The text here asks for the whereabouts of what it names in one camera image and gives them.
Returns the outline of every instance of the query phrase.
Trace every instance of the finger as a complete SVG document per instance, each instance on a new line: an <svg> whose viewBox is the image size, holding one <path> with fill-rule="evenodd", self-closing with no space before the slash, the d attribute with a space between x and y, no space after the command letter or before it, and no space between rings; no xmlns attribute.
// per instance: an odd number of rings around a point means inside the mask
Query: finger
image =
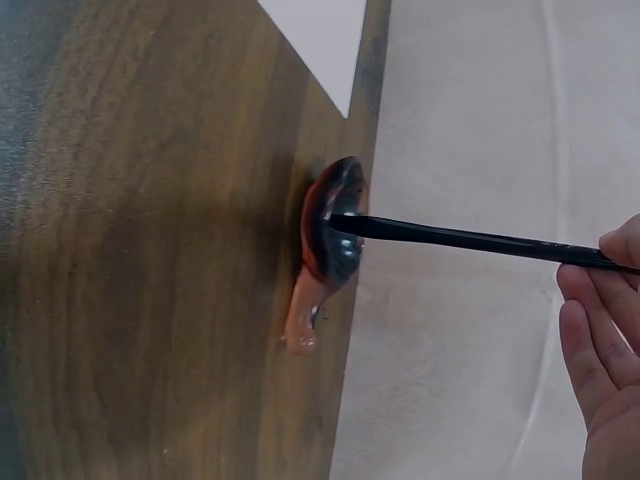
<svg viewBox="0 0 640 480"><path fill-rule="evenodd" d="M596 354L586 312L575 300L568 301L560 310L560 341L571 385L588 428L593 416L617 389Z"/></svg>
<svg viewBox="0 0 640 480"><path fill-rule="evenodd" d="M611 318L640 354L640 295L618 273L590 270L589 277Z"/></svg>
<svg viewBox="0 0 640 480"><path fill-rule="evenodd" d="M638 288L640 287L640 277L638 275L631 275L630 273L622 273L621 275L622 278L625 279L627 284L629 284L629 286L637 292Z"/></svg>
<svg viewBox="0 0 640 480"><path fill-rule="evenodd" d="M618 388L635 385L640 380L640 359L618 333L589 273L563 266L558 270L558 285L565 300L576 300L584 308L596 353L614 384Z"/></svg>
<svg viewBox="0 0 640 480"><path fill-rule="evenodd" d="M640 215L600 239L602 252L616 263L640 267Z"/></svg>

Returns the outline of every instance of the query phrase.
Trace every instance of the wooden board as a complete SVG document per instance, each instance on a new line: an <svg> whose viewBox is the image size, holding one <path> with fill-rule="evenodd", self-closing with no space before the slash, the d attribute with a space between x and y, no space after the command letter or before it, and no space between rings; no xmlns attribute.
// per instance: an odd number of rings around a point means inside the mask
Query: wooden board
<svg viewBox="0 0 640 480"><path fill-rule="evenodd" d="M254 0L0 4L1 478L328 477L354 285L314 357L279 337L305 189L370 172L389 9L345 121Z"/></svg>

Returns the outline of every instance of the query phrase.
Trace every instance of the wood grain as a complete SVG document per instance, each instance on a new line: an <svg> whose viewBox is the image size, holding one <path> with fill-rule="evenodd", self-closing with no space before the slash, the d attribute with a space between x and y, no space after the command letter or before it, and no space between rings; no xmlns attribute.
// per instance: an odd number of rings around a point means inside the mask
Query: wood grain
<svg viewBox="0 0 640 480"><path fill-rule="evenodd" d="M370 173L390 0L345 121L254 0L0 1L0 477L325 479L354 284L279 342L315 172Z"/></svg>

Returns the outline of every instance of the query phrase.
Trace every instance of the white fabric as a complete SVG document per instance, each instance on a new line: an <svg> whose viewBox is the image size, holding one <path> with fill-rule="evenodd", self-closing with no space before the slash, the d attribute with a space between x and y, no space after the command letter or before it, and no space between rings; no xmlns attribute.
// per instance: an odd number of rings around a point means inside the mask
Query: white fabric
<svg viewBox="0 0 640 480"><path fill-rule="evenodd" d="M637 0L395 0L371 213L595 245L640 212L639 26ZM367 242L331 478L580 478L555 268Z"/></svg>

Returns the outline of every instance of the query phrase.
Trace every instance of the hand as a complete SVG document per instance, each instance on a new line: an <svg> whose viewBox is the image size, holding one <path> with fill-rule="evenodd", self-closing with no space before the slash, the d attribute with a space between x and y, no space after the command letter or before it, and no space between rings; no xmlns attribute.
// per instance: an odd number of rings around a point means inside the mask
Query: hand
<svg viewBox="0 0 640 480"><path fill-rule="evenodd" d="M616 263L640 267L640 215L602 237L600 248ZM558 285L566 302L562 351L588 432L582 477L640 479L638 278L563 265Z"/></svg>

